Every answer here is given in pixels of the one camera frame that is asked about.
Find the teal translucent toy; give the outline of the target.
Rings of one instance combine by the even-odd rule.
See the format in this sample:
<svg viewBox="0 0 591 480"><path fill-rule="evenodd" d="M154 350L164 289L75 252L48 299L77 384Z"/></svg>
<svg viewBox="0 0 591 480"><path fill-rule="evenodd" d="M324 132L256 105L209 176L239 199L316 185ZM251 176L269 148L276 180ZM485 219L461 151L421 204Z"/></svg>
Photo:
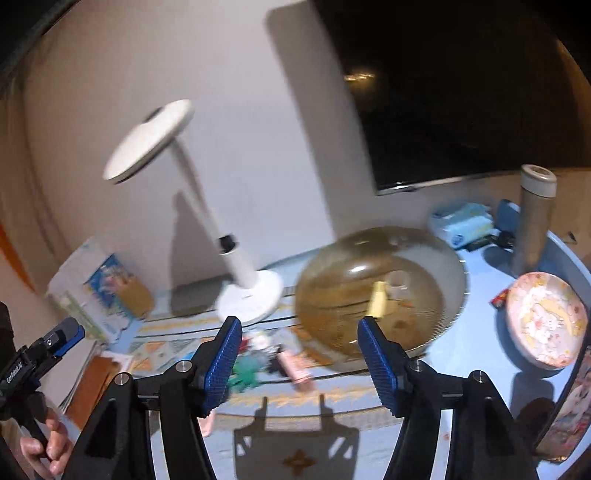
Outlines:
<svg viewBox="0 0 591 480"><path fill-rule="evenodd" d="M259 374L266 372L270 365L270 356L262 352L242 353L235 360L228 388L232 393L242 393L260 385Z"/></svg>

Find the pink oval case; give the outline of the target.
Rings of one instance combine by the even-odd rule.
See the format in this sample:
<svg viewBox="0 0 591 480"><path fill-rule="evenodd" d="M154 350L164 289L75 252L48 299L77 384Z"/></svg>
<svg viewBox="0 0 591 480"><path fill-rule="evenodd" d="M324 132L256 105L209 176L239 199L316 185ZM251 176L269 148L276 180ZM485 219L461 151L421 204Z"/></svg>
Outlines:
<svg viewBox="0 0 591 480"><path fill-rule="evenodd" d="M315 390L311 372L308 371L308 367L300 358L291 353L290 350L281 350L276 355L276 358L297 391L311 392Z"/></svg>

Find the brown leather notebook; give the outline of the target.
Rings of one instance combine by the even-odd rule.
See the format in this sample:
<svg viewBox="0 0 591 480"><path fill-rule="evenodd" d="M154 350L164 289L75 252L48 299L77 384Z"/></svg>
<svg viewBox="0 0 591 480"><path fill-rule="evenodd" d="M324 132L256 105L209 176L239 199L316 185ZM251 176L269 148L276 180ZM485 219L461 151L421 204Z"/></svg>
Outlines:
<svg viewBox="0 0 591 480"><path fill-rule="evenodd" d="M66 416L82 430L94 407L110 381L119 372L120 365L111 358L95 356L87 365L76 387Z"/></svg>

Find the row of standing books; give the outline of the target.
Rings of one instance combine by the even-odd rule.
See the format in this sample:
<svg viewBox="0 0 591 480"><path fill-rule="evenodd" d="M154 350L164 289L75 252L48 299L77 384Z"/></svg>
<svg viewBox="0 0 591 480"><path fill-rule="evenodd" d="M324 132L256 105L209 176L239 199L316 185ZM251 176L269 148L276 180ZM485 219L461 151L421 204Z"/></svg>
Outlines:
<svg viewBox="0 0 591 480"><path fill-rule="evenodd" d="M91 237L59 267L47 295L89 335L113 344L134 319L119 298L134 278L110 249Z"/></svg>

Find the woven pen holder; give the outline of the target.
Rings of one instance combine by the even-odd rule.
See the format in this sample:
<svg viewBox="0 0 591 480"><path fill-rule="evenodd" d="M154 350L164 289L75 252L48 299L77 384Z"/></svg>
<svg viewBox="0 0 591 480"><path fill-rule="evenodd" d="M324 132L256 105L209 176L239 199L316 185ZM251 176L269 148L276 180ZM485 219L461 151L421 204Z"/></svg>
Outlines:
<svg viewBox="0 0 591 480"><path fill-rule="evenodd" d="M151 293L137 277L127 280L118 289L117 297L135 318L146 318L154 308Z"/></svg>

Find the pink cartoon plate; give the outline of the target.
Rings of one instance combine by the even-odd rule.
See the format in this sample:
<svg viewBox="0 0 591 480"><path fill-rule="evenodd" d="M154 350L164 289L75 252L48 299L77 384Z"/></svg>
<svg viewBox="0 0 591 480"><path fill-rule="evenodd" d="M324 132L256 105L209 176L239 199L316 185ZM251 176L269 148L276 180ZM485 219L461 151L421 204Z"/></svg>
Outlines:
<svg viewBox="0 0 591 480"><path fill-rule="evenodd" d="M505 311L516 348L536 367L557 371L578 357L588 314L573 288L558 276L546 272L520 276L508 290Z"/></svg>

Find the patterned blue table mat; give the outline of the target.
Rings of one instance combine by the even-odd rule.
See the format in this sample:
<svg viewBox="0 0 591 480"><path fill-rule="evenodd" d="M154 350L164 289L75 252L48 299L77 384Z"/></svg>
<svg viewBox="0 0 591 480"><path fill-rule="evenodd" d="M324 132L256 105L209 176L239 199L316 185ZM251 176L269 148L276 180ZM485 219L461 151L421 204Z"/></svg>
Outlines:
<svg viewBox="0 0 591 480"><path fill-rule="evenodd" d="M314 257L305 252L270 267L283 279L283 298L270 316L243 330L245 340L266 334L290 350L310 372L311 385L294 385L276 360L265 362L252 350L239 355L239 371L259 368L235 383L205 440L219 479L381 479L386 473L401 420L381 405L362 363L315 360L303 346L296 283ZM213 300L225 282L217 277L156 293L153 311L116 344L132 355L135 375L190 358L217 333Z"/></svg>

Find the white desk lamp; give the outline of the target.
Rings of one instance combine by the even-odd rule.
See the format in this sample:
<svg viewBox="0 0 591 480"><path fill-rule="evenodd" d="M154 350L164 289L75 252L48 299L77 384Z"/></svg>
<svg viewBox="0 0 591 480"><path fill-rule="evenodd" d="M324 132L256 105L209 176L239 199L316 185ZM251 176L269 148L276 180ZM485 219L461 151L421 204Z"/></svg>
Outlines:
<svg viewBox="0 0 591 480"><path fill-rule="evenodd" d="M102 178L121 184L154 161L162 151L172 152L174 163L192 194L189 204L204 228L216 253L221 257L231 280L221 287L214 310L223 321L235 316L249 326L269 317L283 296L283 280L270 270L253 266L235 235L222 230L208 206L197 170L179 135L193 119L193 104L188 99L169 102L156 108L134 126L111 154Z"/></svg>

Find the blue tissue pack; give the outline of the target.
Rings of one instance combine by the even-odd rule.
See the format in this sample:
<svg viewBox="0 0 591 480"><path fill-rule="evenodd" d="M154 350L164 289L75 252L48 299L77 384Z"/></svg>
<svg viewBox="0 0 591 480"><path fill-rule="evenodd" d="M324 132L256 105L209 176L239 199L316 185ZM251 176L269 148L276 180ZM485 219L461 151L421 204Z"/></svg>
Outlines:
<svg viewBox="0 0 591 480"><path fill-rule="evenodd" d="M491 234L494 220L490 208L478 203L449 205L432 213L429 231L454 250Z"/></svg>

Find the beige thermos bottle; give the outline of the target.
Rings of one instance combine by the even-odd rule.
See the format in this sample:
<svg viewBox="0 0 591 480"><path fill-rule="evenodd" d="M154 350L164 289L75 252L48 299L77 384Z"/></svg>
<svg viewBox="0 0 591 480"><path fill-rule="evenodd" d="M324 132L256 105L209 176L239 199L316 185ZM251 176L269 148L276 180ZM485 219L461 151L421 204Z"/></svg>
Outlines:
<svg viewBox="0 0 591 480"><path fill-rule="evenodd" d="M521 167L520 216L510 266L515 277L537 269L556 194L557 177L552 171L533 164Z"/></svg>

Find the dark television screen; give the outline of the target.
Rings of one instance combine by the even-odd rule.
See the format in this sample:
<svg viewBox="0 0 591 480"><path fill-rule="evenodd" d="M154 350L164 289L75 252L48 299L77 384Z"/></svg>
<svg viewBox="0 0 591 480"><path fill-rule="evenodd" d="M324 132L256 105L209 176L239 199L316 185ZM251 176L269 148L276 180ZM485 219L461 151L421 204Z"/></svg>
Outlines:
<svg viewBox="0 0 591 480"><path fill-rule="evenodd" d="M586 1L318 1L381 193L590 165Z"/></svg>

